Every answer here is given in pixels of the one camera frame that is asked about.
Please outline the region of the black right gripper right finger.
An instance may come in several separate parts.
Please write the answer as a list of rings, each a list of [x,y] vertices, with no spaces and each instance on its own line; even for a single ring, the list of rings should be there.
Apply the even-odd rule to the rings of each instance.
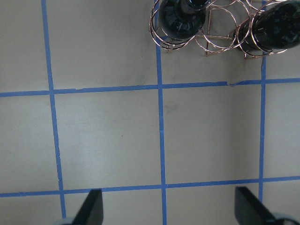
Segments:
[[[239,225],[278,225],[274,215],[247,187],[236,187],[234,215]]]

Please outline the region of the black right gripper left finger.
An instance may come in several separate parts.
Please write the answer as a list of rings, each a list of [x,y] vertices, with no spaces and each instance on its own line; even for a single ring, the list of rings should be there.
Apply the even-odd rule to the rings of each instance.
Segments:
[[[104,220],[102,190],[91,190],[73,220],[74,225],[101,225]]]

